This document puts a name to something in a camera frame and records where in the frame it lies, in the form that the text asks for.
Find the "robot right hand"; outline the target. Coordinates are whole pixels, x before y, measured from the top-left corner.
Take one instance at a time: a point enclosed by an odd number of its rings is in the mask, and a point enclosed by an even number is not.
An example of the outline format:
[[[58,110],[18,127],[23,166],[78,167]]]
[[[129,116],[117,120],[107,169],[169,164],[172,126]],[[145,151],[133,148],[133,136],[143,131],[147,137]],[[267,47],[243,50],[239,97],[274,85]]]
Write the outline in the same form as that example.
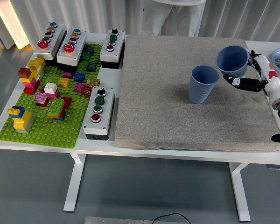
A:
[[[274,110],[280,109],[280,78],[268,59],[254,50],[248,51],[248,65],[259,73],[259,79],[237,78],[224,74],[223,78],[233,87],[244,90],[259,92],[263,90],[269,97],[269,103]]]

